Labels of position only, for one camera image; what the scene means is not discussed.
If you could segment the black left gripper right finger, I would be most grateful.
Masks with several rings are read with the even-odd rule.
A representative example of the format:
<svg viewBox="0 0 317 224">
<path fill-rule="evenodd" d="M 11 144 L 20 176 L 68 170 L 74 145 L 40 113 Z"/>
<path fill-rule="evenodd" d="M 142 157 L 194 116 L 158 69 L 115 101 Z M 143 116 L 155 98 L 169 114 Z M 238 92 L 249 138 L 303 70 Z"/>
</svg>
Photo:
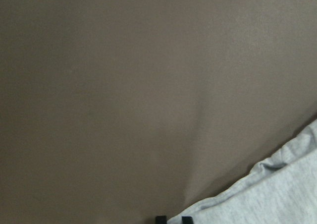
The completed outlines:
<svg viewBox="0 0 317 224">
<path fill-rule="evenodd" d="M 181 219 L 182 224 L 193 224 L 193 218 L 190 216 L 183 216 Z"/>
</svg>

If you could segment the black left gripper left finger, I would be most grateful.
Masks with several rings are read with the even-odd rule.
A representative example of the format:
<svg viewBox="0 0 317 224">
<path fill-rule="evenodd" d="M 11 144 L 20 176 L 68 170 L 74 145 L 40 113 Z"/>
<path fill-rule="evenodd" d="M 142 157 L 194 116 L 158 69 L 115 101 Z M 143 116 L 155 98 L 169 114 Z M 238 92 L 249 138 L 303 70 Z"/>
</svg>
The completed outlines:
<svg viewBox="0 0 317 224">
<path fill-rule="evenodd" d="M 156 216 L 155 224 L 167 224 L 167 216 Z"/>
</svg>

